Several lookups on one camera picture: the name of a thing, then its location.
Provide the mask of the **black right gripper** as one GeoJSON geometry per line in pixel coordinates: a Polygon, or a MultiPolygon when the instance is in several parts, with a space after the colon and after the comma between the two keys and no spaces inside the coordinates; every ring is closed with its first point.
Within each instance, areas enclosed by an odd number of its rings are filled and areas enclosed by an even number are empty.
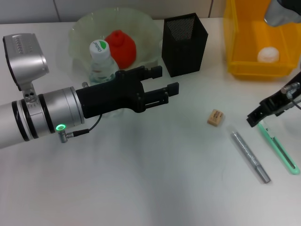
{"type": "Polygon", "coordinates": [[[279,116],[301,102],[301,72],[294,76],[281,90],[265,98],[260,105],[247,116],[251,128],[267,116],[279,116]]]}

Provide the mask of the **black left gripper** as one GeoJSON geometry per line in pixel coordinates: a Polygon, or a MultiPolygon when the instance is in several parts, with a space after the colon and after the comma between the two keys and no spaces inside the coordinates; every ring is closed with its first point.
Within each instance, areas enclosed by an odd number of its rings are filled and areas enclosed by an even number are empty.
{"type": "Polygon", "coordinates": [[[128,108],[142,113],[148,108],[169,103],[169,97],[179,94],[179,83],[144,92],[141,81],[162,77],[162,66],[151,69],[118,71],[111,81],[76,90],[84,118],[128,108]]]}

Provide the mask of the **green utility knife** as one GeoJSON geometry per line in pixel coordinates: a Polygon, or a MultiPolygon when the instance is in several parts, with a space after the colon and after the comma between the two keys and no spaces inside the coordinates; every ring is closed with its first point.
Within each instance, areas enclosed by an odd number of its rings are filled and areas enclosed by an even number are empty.
{"type": "Polygon", "coordinates": [[[288,152],[285,150],[283,145],[280,143],[276,135],[273,133],[273,131],[269,128],[269,126],[261,120],[257,127],[263,137],[266,139],[266,141],[269,143],[271,148],[274,150],[275,154],[278,156],[278,158],[281,160],[281,162],[285,165],[287,170],[293,174],[293,175],[299,175],[301,173],[299,167],[296,165],[294,160],[291,158],[291,156],[288,154],[288,152]]]}

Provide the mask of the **grey pen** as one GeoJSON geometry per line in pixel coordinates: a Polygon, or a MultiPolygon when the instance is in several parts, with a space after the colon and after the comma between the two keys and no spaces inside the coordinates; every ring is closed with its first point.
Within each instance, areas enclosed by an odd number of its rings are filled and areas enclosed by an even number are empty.
{"type": "Polygon", "coordinates": [[[265,184],[271,182],[269,175],[255,156],[255,154],[252,152],[246,141],[240,135],[240,133],[233,126],[228,126],[227,131],[235,146],[243,154],[243,156],[245,157],[249,165],[253,168],[257,176],[261,179],[261,181],[265,184]]]}

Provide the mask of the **orange fruit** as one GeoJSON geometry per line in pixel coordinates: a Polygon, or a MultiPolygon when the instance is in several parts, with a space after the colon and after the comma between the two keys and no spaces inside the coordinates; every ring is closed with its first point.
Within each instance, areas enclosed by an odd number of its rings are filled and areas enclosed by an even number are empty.
{"type": "Polygon", "coordinates": [[[115,30],[105,38],[109,44],[111,56],[119,69],[130,67],[136,60],[136,44],[134,40],[121,30],[115,30]]]}

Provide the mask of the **beige eraser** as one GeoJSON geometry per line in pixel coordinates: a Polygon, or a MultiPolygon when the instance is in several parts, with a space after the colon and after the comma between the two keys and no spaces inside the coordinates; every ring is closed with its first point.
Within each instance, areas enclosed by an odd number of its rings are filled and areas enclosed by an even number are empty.
{"type": "Polygon", "coordinates": [[[217,109],[213,109],[209,118],[207,119],[207,123],[215,127],[218,127],[221,124],[223,117],[224,117],[223,112],[217,109]]]}

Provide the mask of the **white paper ball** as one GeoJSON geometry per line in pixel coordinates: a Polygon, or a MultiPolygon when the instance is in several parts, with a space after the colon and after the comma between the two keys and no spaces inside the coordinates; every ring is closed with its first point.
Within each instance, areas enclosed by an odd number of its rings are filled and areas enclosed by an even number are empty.
{"type": "Polygon", "coordinates": [[[257,61],[262,63],[275,63],[280,59],[280,53],[275,47],[264,47],[257,55],[257,61]]]}

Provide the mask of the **clear green-label water bottle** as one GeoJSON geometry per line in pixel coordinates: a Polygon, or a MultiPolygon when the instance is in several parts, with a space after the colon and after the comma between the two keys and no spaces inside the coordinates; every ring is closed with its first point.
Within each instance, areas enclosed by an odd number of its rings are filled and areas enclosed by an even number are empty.
{"type": "Polygon", "coordinates": [[[115,78],[119,70],[111,56],[109,44],[105,40],[95,40],[89,46],[91,64],[89,70],[90,85],[109,82],[115,78]]]}

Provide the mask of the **black mesh pen holder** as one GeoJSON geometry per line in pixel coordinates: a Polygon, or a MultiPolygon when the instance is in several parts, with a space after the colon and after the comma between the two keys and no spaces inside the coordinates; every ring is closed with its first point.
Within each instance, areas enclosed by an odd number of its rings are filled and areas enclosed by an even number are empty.
{"type": "Polygon", "coordinates": [[[164,20],[162,59],[170,77],[200,70],[207,38],[196,13],[164,20]]]}

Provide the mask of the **pale green glass fruit bowl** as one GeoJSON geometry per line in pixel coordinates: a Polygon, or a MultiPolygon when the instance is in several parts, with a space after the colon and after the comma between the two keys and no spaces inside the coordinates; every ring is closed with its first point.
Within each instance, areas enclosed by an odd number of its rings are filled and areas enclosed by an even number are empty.
{"type": "Polygon", "coordinates": [[[163,33],[152,18],[133,8],[102,8],[79,19],[69,31],[68,53],[72,58],[69,77],[73,81],[89,80],[90,43],[106,38],[115,30],[123,31],[136,44],[137,57],[128,69],[158,65],[163,33]]]}

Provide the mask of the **yellow plastic bin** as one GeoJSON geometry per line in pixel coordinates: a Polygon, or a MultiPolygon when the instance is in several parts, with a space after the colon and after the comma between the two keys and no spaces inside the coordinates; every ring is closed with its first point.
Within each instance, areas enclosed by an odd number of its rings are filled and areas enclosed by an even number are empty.
{"type": "Polygon", "coordinates": [[[288,76],[301,56],[301,24],[272,27],[264,21],[270,0],[227,0],[223,17],[228,72],[241,80],[268,81],[288,76]],[[266,47],[279,51],[279,60],[257,60],[266,47]]]}

